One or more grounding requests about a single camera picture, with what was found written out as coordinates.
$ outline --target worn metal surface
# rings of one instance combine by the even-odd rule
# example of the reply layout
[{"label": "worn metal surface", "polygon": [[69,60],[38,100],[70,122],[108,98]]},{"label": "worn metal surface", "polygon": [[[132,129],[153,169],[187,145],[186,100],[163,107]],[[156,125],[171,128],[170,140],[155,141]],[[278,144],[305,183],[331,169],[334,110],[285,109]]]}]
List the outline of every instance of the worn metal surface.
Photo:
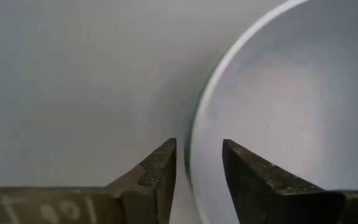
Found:
[{"label": "worn metal surface", "polygon": [[168,223],[176,149],[169,139],[107,187],[0,188],[0,224]]},{"label": "worn metal surface", "polygon": [[240,223],[358,223],[358,192],[325,191],[232,140],[223,164]]}]

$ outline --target white backdrop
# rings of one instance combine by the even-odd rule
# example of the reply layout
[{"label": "white backdrop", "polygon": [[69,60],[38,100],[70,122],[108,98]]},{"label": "white backdrop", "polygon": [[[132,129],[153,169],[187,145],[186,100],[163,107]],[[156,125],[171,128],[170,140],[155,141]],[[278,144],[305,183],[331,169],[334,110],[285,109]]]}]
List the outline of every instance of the white backdrop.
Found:
[{"label": "white backdrop", "polygon": [[[0,186],[106,185],[183,149],[206,72],[281,2],[0,0]],[[199,223],[178,158],[172,223]]]}]

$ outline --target gray background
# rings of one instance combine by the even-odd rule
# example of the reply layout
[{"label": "gray background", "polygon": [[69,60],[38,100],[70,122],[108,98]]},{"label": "gray background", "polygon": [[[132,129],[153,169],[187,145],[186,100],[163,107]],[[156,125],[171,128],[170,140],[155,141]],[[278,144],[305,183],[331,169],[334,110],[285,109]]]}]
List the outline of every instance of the gray background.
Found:
[{"label": "gray background", "polygon": [[[207,71],[281,2],[0,0],[0,186],[106,185],[182,149]],[[199,223],[178,158],[172,223]]]}]

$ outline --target metal jaw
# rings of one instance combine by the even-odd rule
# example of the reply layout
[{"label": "metal jaw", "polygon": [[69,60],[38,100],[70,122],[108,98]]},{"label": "metal jaw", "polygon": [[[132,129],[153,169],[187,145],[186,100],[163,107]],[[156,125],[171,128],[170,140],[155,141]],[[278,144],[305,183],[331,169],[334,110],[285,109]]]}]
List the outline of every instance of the metal jaw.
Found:
[{"label": "metal jaw", "polygon": [[0,224],[167,224],[176,149],[169,139],[107,187],[0,188]]},{"label": "metal jaw", "polygon": [[223,164],[240,223],[358,224],[356,191],[325,191],[232,140]]}]

